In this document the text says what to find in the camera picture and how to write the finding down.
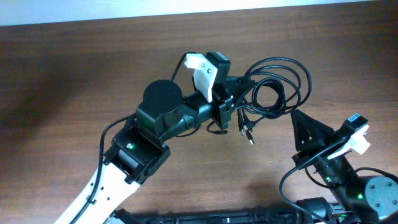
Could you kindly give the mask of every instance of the table surface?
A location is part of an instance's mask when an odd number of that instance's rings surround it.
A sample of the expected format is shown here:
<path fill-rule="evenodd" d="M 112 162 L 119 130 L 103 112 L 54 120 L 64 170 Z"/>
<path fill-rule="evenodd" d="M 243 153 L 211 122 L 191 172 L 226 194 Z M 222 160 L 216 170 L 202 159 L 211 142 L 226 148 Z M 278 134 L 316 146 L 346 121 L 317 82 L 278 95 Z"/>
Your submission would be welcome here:
<path fill-rule="evenodd" d="M 349 161 L 397 174 L 397 9 L 383 1 L 0 27 L 0 223 L 53 223 L 94 173 L 103 128 L 133 113 L 144 88 L 169 78 L 188 50 L 222 52 L 234 76 L 266 57 L 299 60 L 313 79 L 300 109 L 335 129 L 361 113 L 371 147 Z M 176 78 L 184 94 L 191 75 L 182 69 Z M 260 95 L 265 105 L 276 98 Z M 294 166 L 290 116 L 262 121 L 253 136 L 255 145 L 240 137 L 234 115 L 225 136 L 201 129 L 169 140 L 172 155 L 120 208 L 280 203 L 279 181 Z M 335 201 L 303 172 L 285 191 L 292 200 Z"/>

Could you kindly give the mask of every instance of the white plastic part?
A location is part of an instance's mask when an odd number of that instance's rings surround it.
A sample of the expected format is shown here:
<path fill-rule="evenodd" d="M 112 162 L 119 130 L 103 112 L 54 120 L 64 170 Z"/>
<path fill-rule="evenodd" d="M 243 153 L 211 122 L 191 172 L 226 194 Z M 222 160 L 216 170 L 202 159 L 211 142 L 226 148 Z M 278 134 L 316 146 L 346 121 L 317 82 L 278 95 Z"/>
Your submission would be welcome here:
<path fill-rule="evenodd" d="M 55 224 L 69 224 L 80 209 L 84 206 L 88 196 L 93 190 L 97 171 L 88 182 L 87 186 L 77 196 L 77 198 L 69 205 L 64 213 L 58 218 Z M 99 180 L 98 190 L 93 200 L 94 204 L 90 204 L 76 224 L 92 223 L 102 224 L 109 215 L 120 205 L 126 198 L 132 195 L 141 185 L 137 182 L 128 184 L 124 181 L 126 174 L 118 169 L 114 164 L 102 166 L 101 178 Z"/>
<path fill-rule="evenodd" d="M 187 54 L 185 61 L 187 68 L 193 68 L 193 82 L 197 90 L 201 91 L 207 102 L 213 100 L 211 89 L 216 80 L 217 68 L 203 54 Z"/>
<path fill-rule="evenodd" d="M 364 154 L 366 150 L 369 148 L 371 145 L 368 143 L 368 141 L 365 139 L 364 134 L 366 130 L 368 130 L 369 125 L 363 126 L 361 129 L 356 131 L 354 134 L 351 135 L 349 138 L 348 142 L 344 144 L 341 148 L 339 148 L 336 152 L 333 154 L 330 154 L 328 156 L 328 159 L 336 158 L 342 154 L 344 154 L 346 151 L 349 149 L 353 149 L 360 155 Z"/>

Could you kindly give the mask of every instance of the green led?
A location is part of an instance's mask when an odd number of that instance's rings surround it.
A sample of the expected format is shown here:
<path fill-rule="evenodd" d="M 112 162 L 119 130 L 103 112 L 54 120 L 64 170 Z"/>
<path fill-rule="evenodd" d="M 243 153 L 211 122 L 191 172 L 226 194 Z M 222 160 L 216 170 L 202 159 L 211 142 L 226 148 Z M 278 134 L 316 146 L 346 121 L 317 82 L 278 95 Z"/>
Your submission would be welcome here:
<path fill-rule="evenodd" d="M 131 143 L 129 143 L 129 144 L 127 144 L 127 146 L 126 146 L 128 149 L 134 149 L 134 145 L 133 144 L 131 144 Z"/>

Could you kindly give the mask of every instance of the wooden table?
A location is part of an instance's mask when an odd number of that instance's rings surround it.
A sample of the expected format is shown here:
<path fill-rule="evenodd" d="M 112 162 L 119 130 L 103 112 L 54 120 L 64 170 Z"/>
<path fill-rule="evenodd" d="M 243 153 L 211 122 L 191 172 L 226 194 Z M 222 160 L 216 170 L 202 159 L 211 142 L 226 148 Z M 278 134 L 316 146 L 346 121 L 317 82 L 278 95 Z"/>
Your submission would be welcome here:
<path fill-rule="evenodd" d="M 222 52 L 236 76 L 266 57 L 296 58 L 313 78 L 300 109 L 335 129 L 361 113 L 372 145 L 348 159 L 397 174 L 397 9 L 362 2 L 0 27 L 0 223 L 53 223 L 95 171 L 103 128 L 133 113 L 144 88 L 169 78 L 188 50 Z M 176 79 L 184 94 L 191 75 L 182 69 Z M 275 100 L 272 91 L 261 95 L 264 104 Z M 171 139 L 171 157 L 120 207 L 167 213 L 281 202 L 279 181 L 294 166 L 290 116 L 261 122 L 253 135 L 252 146 L 234 116 L 228 135 L 201 129 Z M 285 190 L 292 200 L 335 201 L 303 172 Z"/>

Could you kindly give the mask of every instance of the white wall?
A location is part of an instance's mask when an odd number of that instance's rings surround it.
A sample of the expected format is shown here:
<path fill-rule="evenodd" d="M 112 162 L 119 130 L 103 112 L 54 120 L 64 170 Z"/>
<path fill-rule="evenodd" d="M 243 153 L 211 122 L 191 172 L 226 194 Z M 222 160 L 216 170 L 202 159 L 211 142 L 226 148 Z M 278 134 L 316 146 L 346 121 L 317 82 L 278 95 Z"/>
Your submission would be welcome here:
<path fill-rule="evenodd" d="M 0 26 L 365 0 L 0 0 Z"/>

